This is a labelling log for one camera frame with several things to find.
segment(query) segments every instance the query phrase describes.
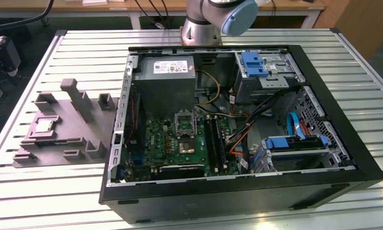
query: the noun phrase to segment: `ram slot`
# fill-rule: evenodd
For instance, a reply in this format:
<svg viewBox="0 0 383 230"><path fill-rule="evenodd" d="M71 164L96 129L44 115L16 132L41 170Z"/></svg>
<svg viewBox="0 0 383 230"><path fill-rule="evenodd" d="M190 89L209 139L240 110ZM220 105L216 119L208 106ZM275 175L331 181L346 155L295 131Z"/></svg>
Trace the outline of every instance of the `ram slot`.
<svg viewBox="0 0 383 230"><path fill-rule="evenodd" d="M210 128L212 128L212 140L213 140L213 150L214 150L214 156L217 160L217 165L218 169L224 169L224 160L222 160L222 151L221 151L221 141L222 141L222 136L217 132L217 119L210 120Z"/></svg>
<svg viewBox="0 0 383 230"><path fill-rule="evenodd" d="M218 124L218 119L214 119L214 125L216 125L216 131L217 131L217 138L216 138L216 142L217 142L217 150L218 150L218 155L221 157L221 166L224 168L226 168L226 159L225 159L225 150L224 150L224 138L222 138L222 132L220 129L220 124Z"/></svg>
<svg viewBox="0 0 383 230"><path fill-rule="evenodd" d="M213 146L214 139L213 139L210 119L205 120L205 138L206 138L206 149L208 149L210 169L213 172L218 172L217 157L216 157L216 151L214 151L214 146Z"/></svg>

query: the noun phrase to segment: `blue plastic latch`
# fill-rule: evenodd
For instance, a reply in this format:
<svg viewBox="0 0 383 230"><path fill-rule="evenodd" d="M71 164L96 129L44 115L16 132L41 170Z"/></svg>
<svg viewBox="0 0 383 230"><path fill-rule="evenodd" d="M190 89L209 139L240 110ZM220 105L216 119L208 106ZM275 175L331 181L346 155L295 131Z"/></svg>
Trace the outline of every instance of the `blue plastic latch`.
<svg viewBox="0 0 383 230"><path fill-rule="evenodd" d="M287 139L286 138L271 138L271 142L275 148L287 148Z"/></svg>
<svg viewBox="0 0 383 230"><path fill-rule="evenodd" d="M257 152L257 154L254 156L254 161L253 162L257 162L258 158L260 158L260 151Z"/></svg>
<svg viewBox="0 0 383 230"><path fill-rule="evenodd" d="M323 146L326 147L329 145L327 137L322 135L319 138L321 138Z"/></svg>
<svg viewBox="0 0 383 230"><path fill-rule="evenodd" d="M274 145L270 139L266 139L266 146L268 146L268 149L274 148Z"/></svg>
<svg viewBox="0 0 383 230"><path fill-rule="evenodd" d="M241 144L238 144L238 145L236 146L236 151L237 151L237 152L242 152L242 145L241 145Z"/></svg>
<svg viewBox="0 0 383 230"><path fill-rule="evenodd" d="M264 61L256 52L242 52L241 61L248 71L248 77L268 77L269 72L264 69Z"/></svg>

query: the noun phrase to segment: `red cable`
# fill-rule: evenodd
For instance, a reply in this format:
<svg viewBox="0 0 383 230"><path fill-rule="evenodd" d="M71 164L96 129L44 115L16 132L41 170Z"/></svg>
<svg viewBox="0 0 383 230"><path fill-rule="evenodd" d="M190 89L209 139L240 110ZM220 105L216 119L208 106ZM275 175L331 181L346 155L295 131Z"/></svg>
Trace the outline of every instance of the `red cable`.
<svg viewBox="0 0 383 230"><path fill-rule="evenodd" d="M310 135L310 132L309 132L309 130L307 130L307 127L306 127L306 125L305 125L305 122L303 122L303 121L299 121L299 124L301 124L301 127L303 128L305 134L306 134L306 135Z"/></svg>
<svg viewBox="0 0 383 230"><path fill-rule="evenodd" d="M130 96L130 102L132 102L132 121L133 121L133 125L132 125L132 131L128 137L128 141L126 141L126 145L129 144L130 138L132 138L132 134L134 131L134 123L136 123L136 118L134 118L134 102L133 102L133 96Z"/></svg>

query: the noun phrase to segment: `metal frame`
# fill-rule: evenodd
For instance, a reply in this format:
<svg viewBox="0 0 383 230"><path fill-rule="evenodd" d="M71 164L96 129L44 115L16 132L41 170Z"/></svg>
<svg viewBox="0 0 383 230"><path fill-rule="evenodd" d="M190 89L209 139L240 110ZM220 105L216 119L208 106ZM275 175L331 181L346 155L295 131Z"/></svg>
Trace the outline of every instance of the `metal frame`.
<svg viewBox="0 0 383 230"><path fill-rule="evenodd" d="M224 45L262 44L302 45L383 170L383 86L378 84L382 79L365 70L371 67L354 57L353 46L345 45L329 29L253 29L241 37L224 37ZM79 81L79 89L90 90L89 92L102 90L120 95L120 69L125 68L128 47L150 45L180 45L180 32L68 31L61 40L56 37L40 64L43 70L36 72L40 76L36 80L36 75L33 76L31 84L33 81L35 84L23 94L21 101L25 102L19 102L0 135L0 229L133 228L106 206L97 204L102 164L21 170L8 164L12 163L15 153L11 149L17 148L20 141L13 136L27 132L23 124L33 119L33 114L27 112L36 110L29 102L29 98L33 100L36 97L36 91L57 90L57 82L73 76ZM337 230L383 229L383 182L341 196L317 209L161 222L134 227L196 230L301 229L306 223L310 229L331 229L333 220Z"/></svg>

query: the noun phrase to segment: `cable on desk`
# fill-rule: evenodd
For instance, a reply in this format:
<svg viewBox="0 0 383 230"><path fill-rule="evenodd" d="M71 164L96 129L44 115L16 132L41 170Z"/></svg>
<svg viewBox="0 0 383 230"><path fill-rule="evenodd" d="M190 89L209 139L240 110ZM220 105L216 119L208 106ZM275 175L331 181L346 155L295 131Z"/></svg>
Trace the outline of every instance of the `cable on desk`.
<svg viewBox="0 0 383 230"><path fill-rule="evenodd" d="M170 26L170 18L169 18L169 12L168 12L168 7L166 7L165 0L161 0L161 3L164 3L164 7L165 7L165 11L166 11L168 29L170 29L172 28L172 26Z"/></svg>
<svg viewBox="0 0 383 230"><path fill-rule="evenodd" d="M271 3L273 3L273 12L271 12L271 17L270 17L270 23L274 22L275 15L277 15L277 5L275 5L274 0L271 0Z"/></svg>
<svg viewBox="0 0 383 230"><path fill-rule="evenodd" d="M43 14L40 14L39 16L36 16L33 18L25 19L25 20L20 21L20 22L3 24L3 25L0 25L0 30L27 25L28 23L33 23L33 22L41 20L43 18L45 18L48 13L49 13L49 11L51 11L51 9L52 9L53 2L55 2L55 0L49 0L48 1L48 5L47 5L47 8L45 8Z"/></svg>
<svg viewBox="0 0 383 230"><path fill-rule="evenodd" d="M154 6L152 0L149 0L149 3L150 3L150 5L152 5L152 7L153 7L156 13L158 13L158 16L160 16L161 21L164 22L164 21L165 21L165 20L164 20L164 17L161 16L160 11L158 11L158 9L156 8L156 6Z"/></svg>
<svg viewBox="0 0 383 230"><path fill-rule="evenodd" d="M146 18L149 19L149 21L153 23L153 25L156 25L156 22L153 21L153 19L149 17L149 15L146 14L146 11L144 10L144 8L140 5L138 0L134 0L136 4L138 5L138 7L141 8L141 11L144 12Z"/></svg>

